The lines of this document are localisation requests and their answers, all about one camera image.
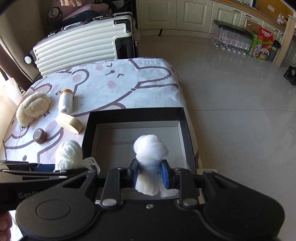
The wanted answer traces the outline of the beige fringed cloth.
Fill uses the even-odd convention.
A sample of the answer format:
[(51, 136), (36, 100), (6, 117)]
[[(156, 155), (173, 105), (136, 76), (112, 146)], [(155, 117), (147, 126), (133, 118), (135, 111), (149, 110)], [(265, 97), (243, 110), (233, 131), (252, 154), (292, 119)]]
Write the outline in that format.
[(82, 6), (81, 0), (60, 0), (61, 6), (72, 6), (78, 7)]

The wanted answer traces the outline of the white roll with orange cap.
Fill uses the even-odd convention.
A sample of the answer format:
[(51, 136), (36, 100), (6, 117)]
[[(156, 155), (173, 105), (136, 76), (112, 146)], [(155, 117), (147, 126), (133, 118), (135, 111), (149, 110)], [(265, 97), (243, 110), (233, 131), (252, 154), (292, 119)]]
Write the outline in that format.
[(65, 114), (71, 114), (73, 111), (73, 91), (70, 89), (64, 89), (59, 97), (58, 102), (59, 112)]

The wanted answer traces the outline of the brown tape roll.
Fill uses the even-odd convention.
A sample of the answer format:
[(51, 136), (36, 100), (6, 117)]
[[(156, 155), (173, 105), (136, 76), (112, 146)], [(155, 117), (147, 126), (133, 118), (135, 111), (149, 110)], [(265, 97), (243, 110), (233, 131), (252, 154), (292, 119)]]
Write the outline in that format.
[(38, 128), (33, 134), (33, 140), (38, 144), (43, 144), (47, 139), (47, 133), (42, 129)]

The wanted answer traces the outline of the beige masking tape roll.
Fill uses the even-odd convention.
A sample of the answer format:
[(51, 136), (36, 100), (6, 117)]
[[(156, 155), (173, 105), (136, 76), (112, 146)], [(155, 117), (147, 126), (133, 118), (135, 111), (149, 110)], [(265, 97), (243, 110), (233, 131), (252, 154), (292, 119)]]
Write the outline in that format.
[(81, 121), (65, 113), (58, 113), (55, 122), (62, 128), (75, 134), (79, 134), (83, 128)]

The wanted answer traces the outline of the pack of water bottles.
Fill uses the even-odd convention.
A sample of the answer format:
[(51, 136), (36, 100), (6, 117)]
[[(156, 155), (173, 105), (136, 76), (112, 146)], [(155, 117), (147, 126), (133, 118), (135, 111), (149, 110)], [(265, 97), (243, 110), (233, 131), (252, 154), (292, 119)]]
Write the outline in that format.
[(217, 48), (249, 54), (253, 35), (247, 30), (219, 20), (213, 21), (212, 42)]

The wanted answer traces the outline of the brown curtain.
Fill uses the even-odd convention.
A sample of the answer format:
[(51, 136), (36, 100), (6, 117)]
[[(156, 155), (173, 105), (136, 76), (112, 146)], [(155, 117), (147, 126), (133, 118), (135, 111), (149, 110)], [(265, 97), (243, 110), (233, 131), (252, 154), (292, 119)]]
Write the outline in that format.
[(1, 46), (0, 53), (1, 60), (1, 69), (8, 74), (8, 76), (13, 77), (17, 82), (18, 86), (20, 86), (23, 90), (27, 91), (31, 85), (30, 80), (22, 73), (22, 71), (18, 68), (16, 63), (12, 60), (12, 58), (6, 53), (6, 51)]

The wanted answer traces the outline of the wooden table leg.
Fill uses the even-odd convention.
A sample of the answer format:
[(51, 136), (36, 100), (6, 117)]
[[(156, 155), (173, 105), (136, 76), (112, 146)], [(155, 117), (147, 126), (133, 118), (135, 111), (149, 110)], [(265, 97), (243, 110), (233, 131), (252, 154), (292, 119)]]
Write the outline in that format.
[(293, 33), (295, 31), (295, 24), (295, 17), (288, 15), (288, 22), (282, 38), (281, 48), (278, 50), (276, 57), (274, 58), (274, 64), (278, 67), (282, 65), (285, 55), (290, 46), (290, 42), (292, 41)]

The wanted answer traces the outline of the cream white yarn ball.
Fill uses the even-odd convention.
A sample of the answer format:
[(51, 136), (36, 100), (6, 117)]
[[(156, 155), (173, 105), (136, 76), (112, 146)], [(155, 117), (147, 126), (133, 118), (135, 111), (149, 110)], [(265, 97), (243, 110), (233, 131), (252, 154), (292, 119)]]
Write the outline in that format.
[(93, 157), (83, 158), (81, 146), (74, 140), (65, 141), (55, 152), (55, 171), (83, 169), (96, 171), (100, 168)]

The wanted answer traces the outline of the pink bag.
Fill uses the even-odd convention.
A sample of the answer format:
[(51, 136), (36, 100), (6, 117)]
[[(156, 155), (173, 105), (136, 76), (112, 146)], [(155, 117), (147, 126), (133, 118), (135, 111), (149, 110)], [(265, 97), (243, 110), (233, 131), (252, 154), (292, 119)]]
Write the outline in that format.
[(96, 13), (112, 13), (111, 7), (104, 1), (83, 1), (81, 0), (82, 6), (61, 6), (60, 1), (52, 1), (51, 9), (48, 12), (50, 19), (60, 19), (62, 21), (82, 13), (84, 11), (94, 11)]

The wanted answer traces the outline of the black trash bin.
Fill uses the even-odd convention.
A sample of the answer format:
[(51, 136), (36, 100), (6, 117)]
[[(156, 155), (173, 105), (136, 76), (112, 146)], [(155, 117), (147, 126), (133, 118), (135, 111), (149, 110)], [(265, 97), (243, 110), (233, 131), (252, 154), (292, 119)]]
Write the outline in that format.
[(271, 46), (271, 50), (269, 53), (269, 56), (267, 58), (268, 61), (273, 62), (274, 58), (278, 52), (278, 50), (281, 48), (281, 43), (277, 40), (274, 40), (273, 45)]

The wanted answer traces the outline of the white cloth bundle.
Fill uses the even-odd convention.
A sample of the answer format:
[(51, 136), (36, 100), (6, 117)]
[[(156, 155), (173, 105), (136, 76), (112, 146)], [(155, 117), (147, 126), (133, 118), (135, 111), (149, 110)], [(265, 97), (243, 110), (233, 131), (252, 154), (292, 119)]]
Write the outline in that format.
[(148, 196), (175, 196), (178, 190), (165, 189), (161, 175), (162, 161), (169, 154), (167, 146), (155, 135), (142, 135), (134, 142), (133, 151), (138, 160), (135, 189)]

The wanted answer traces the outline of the beige plush toy keychain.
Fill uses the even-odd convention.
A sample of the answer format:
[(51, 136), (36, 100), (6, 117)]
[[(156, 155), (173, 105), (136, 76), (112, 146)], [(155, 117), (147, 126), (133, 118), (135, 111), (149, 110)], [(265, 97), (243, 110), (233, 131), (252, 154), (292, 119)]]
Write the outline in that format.
[(48, 112), (51, 99), (43, 92), (37, 91), (28, 96), (16, 110), (16, 119), (23, 126), (29, 126), (34, 120)]

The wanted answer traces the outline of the white ribbed suitcase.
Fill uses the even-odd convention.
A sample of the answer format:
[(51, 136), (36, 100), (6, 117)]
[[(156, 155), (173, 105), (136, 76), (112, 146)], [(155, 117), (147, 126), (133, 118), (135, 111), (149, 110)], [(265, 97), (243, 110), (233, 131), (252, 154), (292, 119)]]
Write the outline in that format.
[(97, 61), (136, 56), (131, 12), (97, 16), (73, 23), (39, 41), (24, 57), (45, 77)]

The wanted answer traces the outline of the black open box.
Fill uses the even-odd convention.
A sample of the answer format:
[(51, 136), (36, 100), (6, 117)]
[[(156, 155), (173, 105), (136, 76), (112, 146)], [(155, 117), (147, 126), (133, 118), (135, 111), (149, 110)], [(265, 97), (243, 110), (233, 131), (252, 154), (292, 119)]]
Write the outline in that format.
[(92, 111), (82, 142), (84, 158), (93, 157), (102, 175), (116, 167), (128, 167), (141, 149), (158, 137), (168, 149), (164, 157), (171, 168), (197, 172), (189, 122), (184, 108), (130, 108)]

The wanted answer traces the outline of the red green snack carton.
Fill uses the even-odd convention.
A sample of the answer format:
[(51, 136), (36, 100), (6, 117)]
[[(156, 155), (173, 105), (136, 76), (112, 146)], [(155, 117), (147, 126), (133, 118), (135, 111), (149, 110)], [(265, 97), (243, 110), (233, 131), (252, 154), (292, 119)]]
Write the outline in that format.
[(273, 45), (273, 33), (269, 30), (258, 27), (253, 34), (249, 55), (261, 60), (267, 60)]

